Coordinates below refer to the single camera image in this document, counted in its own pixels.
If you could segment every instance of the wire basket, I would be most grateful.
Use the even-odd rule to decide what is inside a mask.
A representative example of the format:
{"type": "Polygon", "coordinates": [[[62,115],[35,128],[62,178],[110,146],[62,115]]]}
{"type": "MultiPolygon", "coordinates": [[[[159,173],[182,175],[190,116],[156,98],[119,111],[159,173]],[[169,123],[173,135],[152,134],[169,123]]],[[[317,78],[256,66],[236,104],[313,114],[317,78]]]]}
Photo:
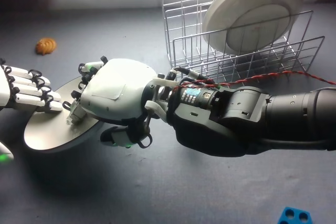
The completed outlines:
{"type": "MultiPolygon", "coordinates": [[[[213,1],[162,0],[167,56],[172,67],[193,69],[215,79],[216,82],[232,82],[274,71],[299,69],[307,72],[309,70],[324,41],[323,36],[305,39],[313,11],[203,33],[202,20],[213,1]],[[249,54],[239,51],[238,55],[232,55],[225,47],[222,52],[219,52],[204,40],[204,36],[208,36],[207,41],[209,41],[213,33],[221,33],[223,41],[226,41],[229,31],[239,29],[242,34],[242,45],[246,28],[256,24],[260,24],[261,27],[266,23],[275,26],[274,39],[276,39],[277,24],[288,18],[296,19],[288,32],[270,45],[249,54]]],[[[260,33],[257,31],[256,48],[259,48],[258,35],[260,36],[260,33]]]]}

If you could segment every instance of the green led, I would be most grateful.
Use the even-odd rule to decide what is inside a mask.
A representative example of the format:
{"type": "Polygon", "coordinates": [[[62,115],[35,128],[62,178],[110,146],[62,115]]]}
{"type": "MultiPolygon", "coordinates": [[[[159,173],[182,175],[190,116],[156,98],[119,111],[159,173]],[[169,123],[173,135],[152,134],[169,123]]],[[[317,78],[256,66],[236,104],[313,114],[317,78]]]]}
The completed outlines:
{"type": "Polygon", "coordinates": [[[0,155],[0,163],[6,163],[11,161],[11,159],[8,157],[7,154],[1,154],[0,155]]]}

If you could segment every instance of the red wire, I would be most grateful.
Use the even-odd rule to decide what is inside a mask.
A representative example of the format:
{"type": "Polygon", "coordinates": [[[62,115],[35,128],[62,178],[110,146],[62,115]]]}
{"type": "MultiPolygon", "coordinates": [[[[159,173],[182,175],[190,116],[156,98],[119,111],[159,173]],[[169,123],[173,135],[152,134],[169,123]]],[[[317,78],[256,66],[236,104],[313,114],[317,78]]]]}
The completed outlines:
{"type": "MultiPolygon", "coordinates": [[[[333,81],[327,81],[327,80],[324,80],[318,76],[314,76],[312,74],[309,74],[309,73],[306,73],[306,72],[302,72],[302,71],[283,71],[283,72],[279,72],[279,73],[266,73],[266,74],[260,74],[258,76],[252,76],[252,77],[249,77],[249,78],[246,78],[246,79],[243,79],[243,80],[238,80],[238,81],[234,81],[234,82],[221,82],[221,83],[216,83],[216,84],[206,84],[204,85],[203,87],[209,87],[209,88],[214,88],[218,85],[220,86],[229,86],[229,85],[234,85],[234,84],[239,84],[239,83],[245,83],[245,82],[248,82],[249,80],[253,80],[253,79],[261,79],[261,78],[265,78],[265,77],[277,77],[277,76],[280,76],[282,74],[292,74],[292,73],[298,73],[298,74],[302,74],[304,76],[308,76],[308,77],[312,77],[314,79],[317,79],[319,81],[323,81],[323,82],[326,82],[328,84],[331,84],[331,85],[336,85],[336,82],[333,82],[333,81]]],[[[204,82],[204,80],[196,80],[196,81],[193,81],[193,82],[204,82]]],[[[187,85],[190,84],[190,83],[193,83],[193,82],[185,82],[183,85],[181,86],[177,86],[177,87],[183,87],[183,88],[187,88],[187,85]]],[[[192,87],[188,87],[188,88],[199,88],[199,86],[192,86],[192,87]]]]}

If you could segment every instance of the table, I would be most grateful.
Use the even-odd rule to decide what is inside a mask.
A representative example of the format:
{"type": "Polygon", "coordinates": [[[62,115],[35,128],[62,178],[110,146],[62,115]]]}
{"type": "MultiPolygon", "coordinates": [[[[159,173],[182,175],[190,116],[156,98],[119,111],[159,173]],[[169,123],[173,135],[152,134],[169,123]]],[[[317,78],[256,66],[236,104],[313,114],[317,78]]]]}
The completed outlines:
{"type": "MultiPolygon", "coordinates": [[[[310,73],[336,80],[336,5],[305,9],[315,11],[307,38],[326,36],[310,73]]],[[[1,57],[41,70],[54,89],[78,76],[79,63],[102,55],[136,59],[164,74],[170,69],[160,9],[4,14],[0,26],[1,57]],[[41,37],[56,39],[53,54],[35,55],[41,37]]],[[[295,76],[263,88],[284,94],[325,86],[295,76]]],[[[211,157],[180,145],[169,125],[152,120],[154,141],[145,150],[103,146],[98,133],[67,151],[41,154],[24,145],[29,117],[0,113],[1,139],[16,158],[0,166],[0,223],[270,224],[285,206],[311,212],[316,223],[335,223],[335,152],[211,157]]]]}

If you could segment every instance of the brown croissant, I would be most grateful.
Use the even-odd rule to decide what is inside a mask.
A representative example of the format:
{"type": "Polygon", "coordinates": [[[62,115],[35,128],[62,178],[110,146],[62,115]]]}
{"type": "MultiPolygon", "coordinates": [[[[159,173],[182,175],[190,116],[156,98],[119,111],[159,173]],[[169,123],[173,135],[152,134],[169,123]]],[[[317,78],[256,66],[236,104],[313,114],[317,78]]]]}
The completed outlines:
{"type": "Polygon", "coordinates": [[[36,44],[36,53],[45,55],[52,53],[57,47],[56,41],[52,38],[42,38],[36,44]]]}

